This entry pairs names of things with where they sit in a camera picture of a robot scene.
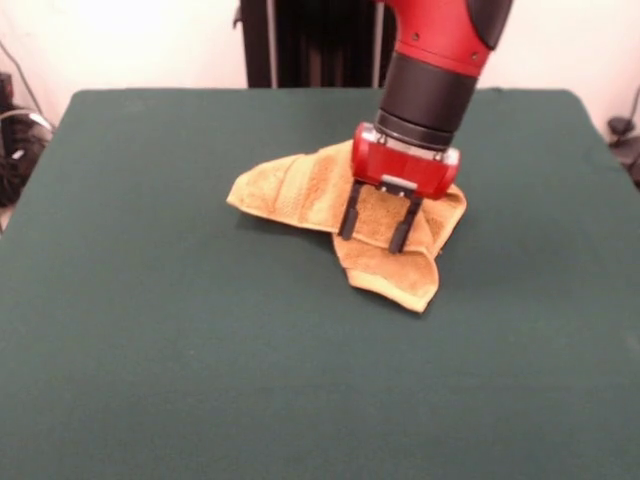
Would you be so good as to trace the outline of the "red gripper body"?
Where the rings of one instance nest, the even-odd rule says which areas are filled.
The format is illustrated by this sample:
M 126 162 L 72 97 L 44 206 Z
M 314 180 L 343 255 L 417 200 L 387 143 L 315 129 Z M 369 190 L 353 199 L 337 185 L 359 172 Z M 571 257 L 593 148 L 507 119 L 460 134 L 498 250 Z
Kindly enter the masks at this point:
M 361 123 L 353 136 L 351 171 L 356 180 L 419 198 L 443 197 L 457 176 L 460 151 L 432 151 L 409 145 Z

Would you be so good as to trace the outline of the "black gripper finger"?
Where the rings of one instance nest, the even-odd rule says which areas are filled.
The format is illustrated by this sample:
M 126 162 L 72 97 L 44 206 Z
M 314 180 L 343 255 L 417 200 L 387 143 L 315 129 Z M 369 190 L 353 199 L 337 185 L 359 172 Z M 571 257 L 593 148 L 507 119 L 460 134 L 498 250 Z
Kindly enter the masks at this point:
M 343 212 L 337 235 L 342 239 L 351 239 L 359 218 L 358 204 L 364 182 L 353 182 Z
M 399 254 L 404 251 L 409 233 L 414 224 L 415 218 L 422 205 L 422 198 L 416 195 L 409 197 L 409 206 L 404 217 L 398 222 L 391 237 L 388 251 L 392 254 Z

